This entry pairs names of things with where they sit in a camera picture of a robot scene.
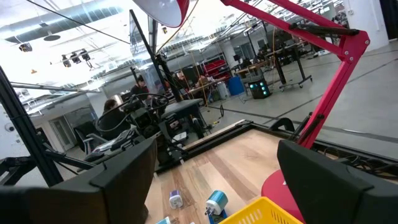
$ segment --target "wooden table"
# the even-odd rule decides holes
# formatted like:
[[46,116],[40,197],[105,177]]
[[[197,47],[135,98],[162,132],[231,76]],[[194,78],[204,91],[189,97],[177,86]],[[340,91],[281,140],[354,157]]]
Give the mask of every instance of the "wooden table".
[[[146,223],[166,216],[178,217],[181,224],[209,223],[205,202],[214,190],[227,195],[228,215],[239,211],[260,197],[265,179],[279,169],[279,140],[253,129],[154,177],[146,199]],[[182,208],[171,209],[169,193],[173,190],[180,191]]]
[[[276,70],[278,71],[278,75],[279,75],[279,78],[280,78],[280,82],[282,83],[282,85],[279,87],[282,91],[283,91],[283,89],[284,89],[286,86],[291,86],[291,85],[294,85],[294,84],[298,84],[298,85],[300,86],[300,88],[302,88],[302,85],[301,85],[301,84],[302,84],[303,82],[307,81],[308,79],[310,79],[311,82],[312,82],[312,76],[310,75],[310,76],[306,77],[305,74],[304,74],[304,70],[303,70],[303,67],[302,67],[301,61],[300,61],[300,55],[299,55],[298,50],[297,50],[297,46],[298,46],[298,45],[301,45],[302,43],[304,43],[304,42],[299,42],[299,43],[296,43],[296,44],[292,44],[292,45],[286,46],[286,47],[284,47],[283,49],[276,50],[275,52],[271,52],[271,53],[269,53],[269,54],[266,55],[266,57],[276,56],[275,67],[276,67]],[[278,55],[279,53],[281,53],[281,51],[283,51],[283,50],[288,50],[288,49],[291,49],[291,48],[293,48],[294,57],[295,57],[295,59],[296,59],[296,61],[297,61],[297,65],[298,65],[298,69],[300,70],[300,74],[301,74],[301,77],[302,77],[302,81],[301,81],[301,82],[298,82],[298,83],[291,83],[291,84],[288,84],[288,83],[286,82],[286,78],[285,78],[284,72],[282,71],[282,66],[280,65],[279,58],[278,58],[277,55]]]
[[182,95],[186,95],[186,94],[192,95],[192,94],[194,94],[194,93],[196,93],[198,91],[202,91],[204,88],[207,88],[207,87],[209,87],[211,85],[214,85],[214,84],[216,84],[218,82],[224,81],[225,79],[227,79],[227,77],[219,78],[219,79],[217,79],[217,80],[215,80],[213,82],[207,83],[207,84],[205,84],[205,85],[203,85],[201,87],[191,89],[190,91],[188,91],[188,92],[186,92],[186,93],[184,93]]

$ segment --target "person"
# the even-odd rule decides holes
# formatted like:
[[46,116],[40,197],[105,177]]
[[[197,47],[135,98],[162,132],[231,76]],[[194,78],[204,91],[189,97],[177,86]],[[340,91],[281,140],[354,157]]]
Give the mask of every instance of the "person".
[[[148,88],[146,87],[145,80],[142,77],[142,75],[140,75],[137,78],[137,83],[131,88],[131,93],[134,95],[138,95],[138,94],[143,94],[143,93],[148,93],[148,92],[149,91],[148,91]],[[149,95],[148,96],[138,96],[138,98],[140,100],[146,100],[149,98]]]
[[[197,84],[195,85],[195,88],[199,88],[199,87],[203,87],[208,83],[208,80],[206,78],[206,76],[201,75]],[[202,90],[197,91],[194,94],[195,99],[203,99],[203,103],[206,104],[207,102],[207,96],[209,95],[210,90],[208,88],[208,86],[204,87]]]
[[[117,106],[118,103],[114,99],[110,99],[105,102],[103,115],[109,111],[110,112],[106,116],[104,116],[101,121],[99,121],[99,128],[101,128],[102,130],[113,129],[124,119],[126,114],[120,111],[119,108],[115,109]],[[123,121],[119,127],[115,128],[112,131],[103,131],[101,132],[101,135],[103,138],[110,141],[118,137],[123,131],[130,129],[130,127],[131,125],[127,121]]]
[[185,91],[189,91],[189,84],[185,79],[185,75],[182,72],[178,72],[177,77],[178,77],[178,88],[179,89],[183,88]]

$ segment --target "spotlight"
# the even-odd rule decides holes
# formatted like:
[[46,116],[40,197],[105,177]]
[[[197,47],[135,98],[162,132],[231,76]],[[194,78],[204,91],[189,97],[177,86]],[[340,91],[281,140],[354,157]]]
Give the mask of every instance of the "spotlight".
[[72,60],[73,63],[80,63],[81,60],[79,57],[77,57],[77,54],[74,52],[70,56],[70,60]]
[[19,50],[21,50],[21,52],[31,52],[33,49],[32,46],[30,46],[30,43],[26,43],[26,44],[21,44],[19,46]]
[[83,60],[88,61],[88,60],[91,59],[90,56],[88,55],[86,49],[81,50],[80,55],[81,55]]
[[63,66],[65,66],[65,67],[67,67],[67,68],[71,67],[70,62],[69,62],[69,60],[67,59],[67,56],[65,56],[65,55],[62,55],[62,63],[63,63]]

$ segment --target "computer monitor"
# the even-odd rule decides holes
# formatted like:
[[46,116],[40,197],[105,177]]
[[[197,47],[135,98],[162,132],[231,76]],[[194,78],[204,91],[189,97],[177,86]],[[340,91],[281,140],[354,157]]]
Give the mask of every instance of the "computer monitor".
[[235,60],[235,62],[239,61],[239,59],[241,59],[241,56],[239,56],[239,55],[234,55],[234,60]]

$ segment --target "window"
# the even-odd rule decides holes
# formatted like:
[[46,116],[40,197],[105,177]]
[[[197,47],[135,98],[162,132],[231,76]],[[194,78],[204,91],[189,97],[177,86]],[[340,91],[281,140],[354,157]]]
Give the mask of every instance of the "window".
[[259,44],[260,49],[266,45],[266,42],[264,40],[259,40],[259,41],[257,41],[257,43]]
[[242,59],[254,59],[254,52],[251,49],[250,43],[234,47],[234,51],[235,54],[241,56]]

